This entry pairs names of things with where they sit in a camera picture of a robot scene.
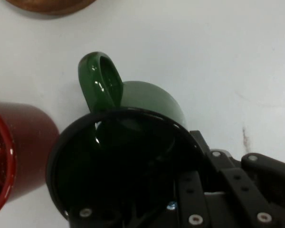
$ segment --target wooden object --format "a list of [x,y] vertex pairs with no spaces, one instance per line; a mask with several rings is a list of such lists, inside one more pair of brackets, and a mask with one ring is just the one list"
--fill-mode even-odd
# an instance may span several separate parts
[[64,15],[79,11],[95,0],[6,0],[11,4],[32,12],[49,15]]

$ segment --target metal bolt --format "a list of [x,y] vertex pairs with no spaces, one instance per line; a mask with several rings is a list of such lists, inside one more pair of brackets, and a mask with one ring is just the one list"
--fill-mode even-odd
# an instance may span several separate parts
[[212,156],[219,157],[220,156],[220,152],[214,151],[214,152],[212,152]]
[[256,156],[254,156],[254,155],[250,155],[250,156],[248,157],[248,159],[251,160],[251,161],[253,161],[253,162],[255,162],[256,160],[258,160],[258,158],[257,158]]
[[200,215],[191,215],[189,217],[189,223],[193,226],[197,226],[203,223],[203,217]]
[[84,208],[79,212],[80,217],[87,218],[92,214],[92,210],[90,208]]
[[175,202],[175,201],[171,201],[171,202],[168,204],[167,209],[168,209],[168,210],[175,210],[175,209],[176,209],[176,206],[177,206],[176,202]]
[[272,217],[268,213],[260,212],[257,215],[257,220],[262,223],[269,223],[272,221]]

